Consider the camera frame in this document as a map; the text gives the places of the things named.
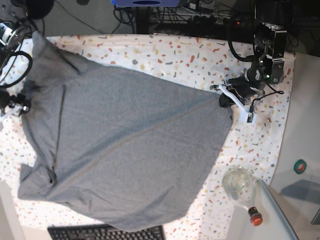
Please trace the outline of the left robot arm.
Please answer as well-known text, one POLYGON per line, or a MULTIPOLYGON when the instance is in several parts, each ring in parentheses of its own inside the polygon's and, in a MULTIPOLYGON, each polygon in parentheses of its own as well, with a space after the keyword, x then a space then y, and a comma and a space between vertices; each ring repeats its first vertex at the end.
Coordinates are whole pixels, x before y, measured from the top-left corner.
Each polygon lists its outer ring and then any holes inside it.
POLYGON ((284 80, 284 53, 287 44, 287 29, 293 24, 293 5, 289 0, 256 0, 250 4, 248 15, 253 32, 253 54, 240 56, 232 41, 232 33, 238 18, 243 13, 232 15, 227 27, 227 42, 231 54, 240 62, 250 63, 243 76, 230 78, 222 84, 226 93, 219 97, 219 105, 245 105, 253 96, 251 105, 266 96, 265 87, 272 88, 284 80))

